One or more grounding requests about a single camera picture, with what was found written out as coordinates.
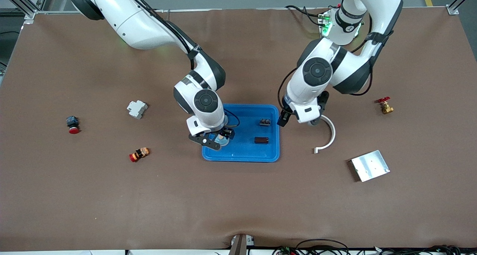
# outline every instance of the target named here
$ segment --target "blue tray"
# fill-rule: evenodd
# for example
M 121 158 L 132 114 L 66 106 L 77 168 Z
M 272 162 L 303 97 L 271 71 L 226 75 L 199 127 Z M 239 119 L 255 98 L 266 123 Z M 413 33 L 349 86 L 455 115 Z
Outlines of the blue tray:
M 209 161 L 275 162 L 280 157 L 280 130 L 277 125 L 278 109 L 273 105 L 224 104 L 224 108 L 240 119 L 234 128 L 235 137 L 219 151 L 202 147 L 202 156 Z M 229 124 L 236 124 L 228 114 Z M 260 119 L 270 119 L 270 126 L 260 126 Z M 256 136 L 269 138 L 268 144 L 254 143 Z

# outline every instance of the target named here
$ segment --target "brown table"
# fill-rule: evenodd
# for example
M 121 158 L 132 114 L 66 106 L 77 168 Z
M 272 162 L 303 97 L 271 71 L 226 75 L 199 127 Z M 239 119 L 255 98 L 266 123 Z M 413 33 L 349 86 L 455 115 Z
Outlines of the brown table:
M 286 10 L 172 13 L 227 71 L 226 103 L 275 104 L 318 34 Z M 0 89 L 0 250 L 223 248 L 324 237 L 351 247 L 475 246 L 477 64 L 458 17 L 404 9 L 368 95 L 329 88 L 329 129 L 281 129 L 275 163 L 208 162 L 172 89 L 175 47 L 128 47 L 106 21 L 37 15 Z M 383 115 L 373 101 L 391 97 Z M 131 100 L 150 104 L 141 120 Z M 65 118 L 78 116 L 70 135 Z M 149 147 L 133 164 L 128 154 Z M 379 149 L 391 173 L 356 182 L 347 160 Z

